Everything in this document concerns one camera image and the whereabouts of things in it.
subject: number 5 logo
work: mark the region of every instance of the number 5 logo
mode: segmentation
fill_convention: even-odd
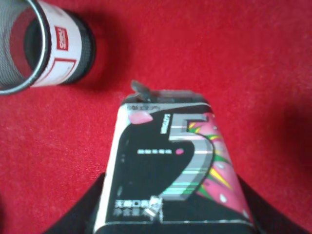
[[[182,174],[159,196],[164,200],[186,200],[202,182],[213,159],[213,146],[201,135],[188,132],[189,121],[207,121],[203,114],[174,114],[169,141],[190,141],[194,155]]]

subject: red cloth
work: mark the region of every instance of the red cloth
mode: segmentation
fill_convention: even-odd
[[[312,1],[93,0],[97,39],[71,86],[0,97],[5,234],[40,233],[105,171],[119,104],[137,79],[212,104],[237,172],[312,231]]]

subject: red fabric surface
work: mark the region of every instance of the red fabric surface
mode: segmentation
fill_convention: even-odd
[[[48,1],[97,39],[71,86],[0,98],[5,234],[40,233],[105,171],[119,104],[137,79],[212,104],[237,172],[312,231],[312,1]]]

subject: white dot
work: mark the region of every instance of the white dot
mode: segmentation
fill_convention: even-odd
[[[220,201],[225,203],[227,202],[228,200],[226,199],[226,197],[223,195],[223,194],[220,194]]]
[[[218,168],[221,168],[221,169],[224,168],[224,166],[222,164],[220,164],[220,163],[218,163],[217,166],[218,166]]]
[[[243,210],[243,215],[246,217],[246,218],[249,218],[249,215],[247,214],[247,212],[245,210]]]

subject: red rectangle graphic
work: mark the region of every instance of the red rectangle graphic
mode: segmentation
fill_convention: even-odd
[[[66,28],[55,27],[55,32],[57,34],[57,49],[58,50],[66,50],[68,51],[68,35]]]

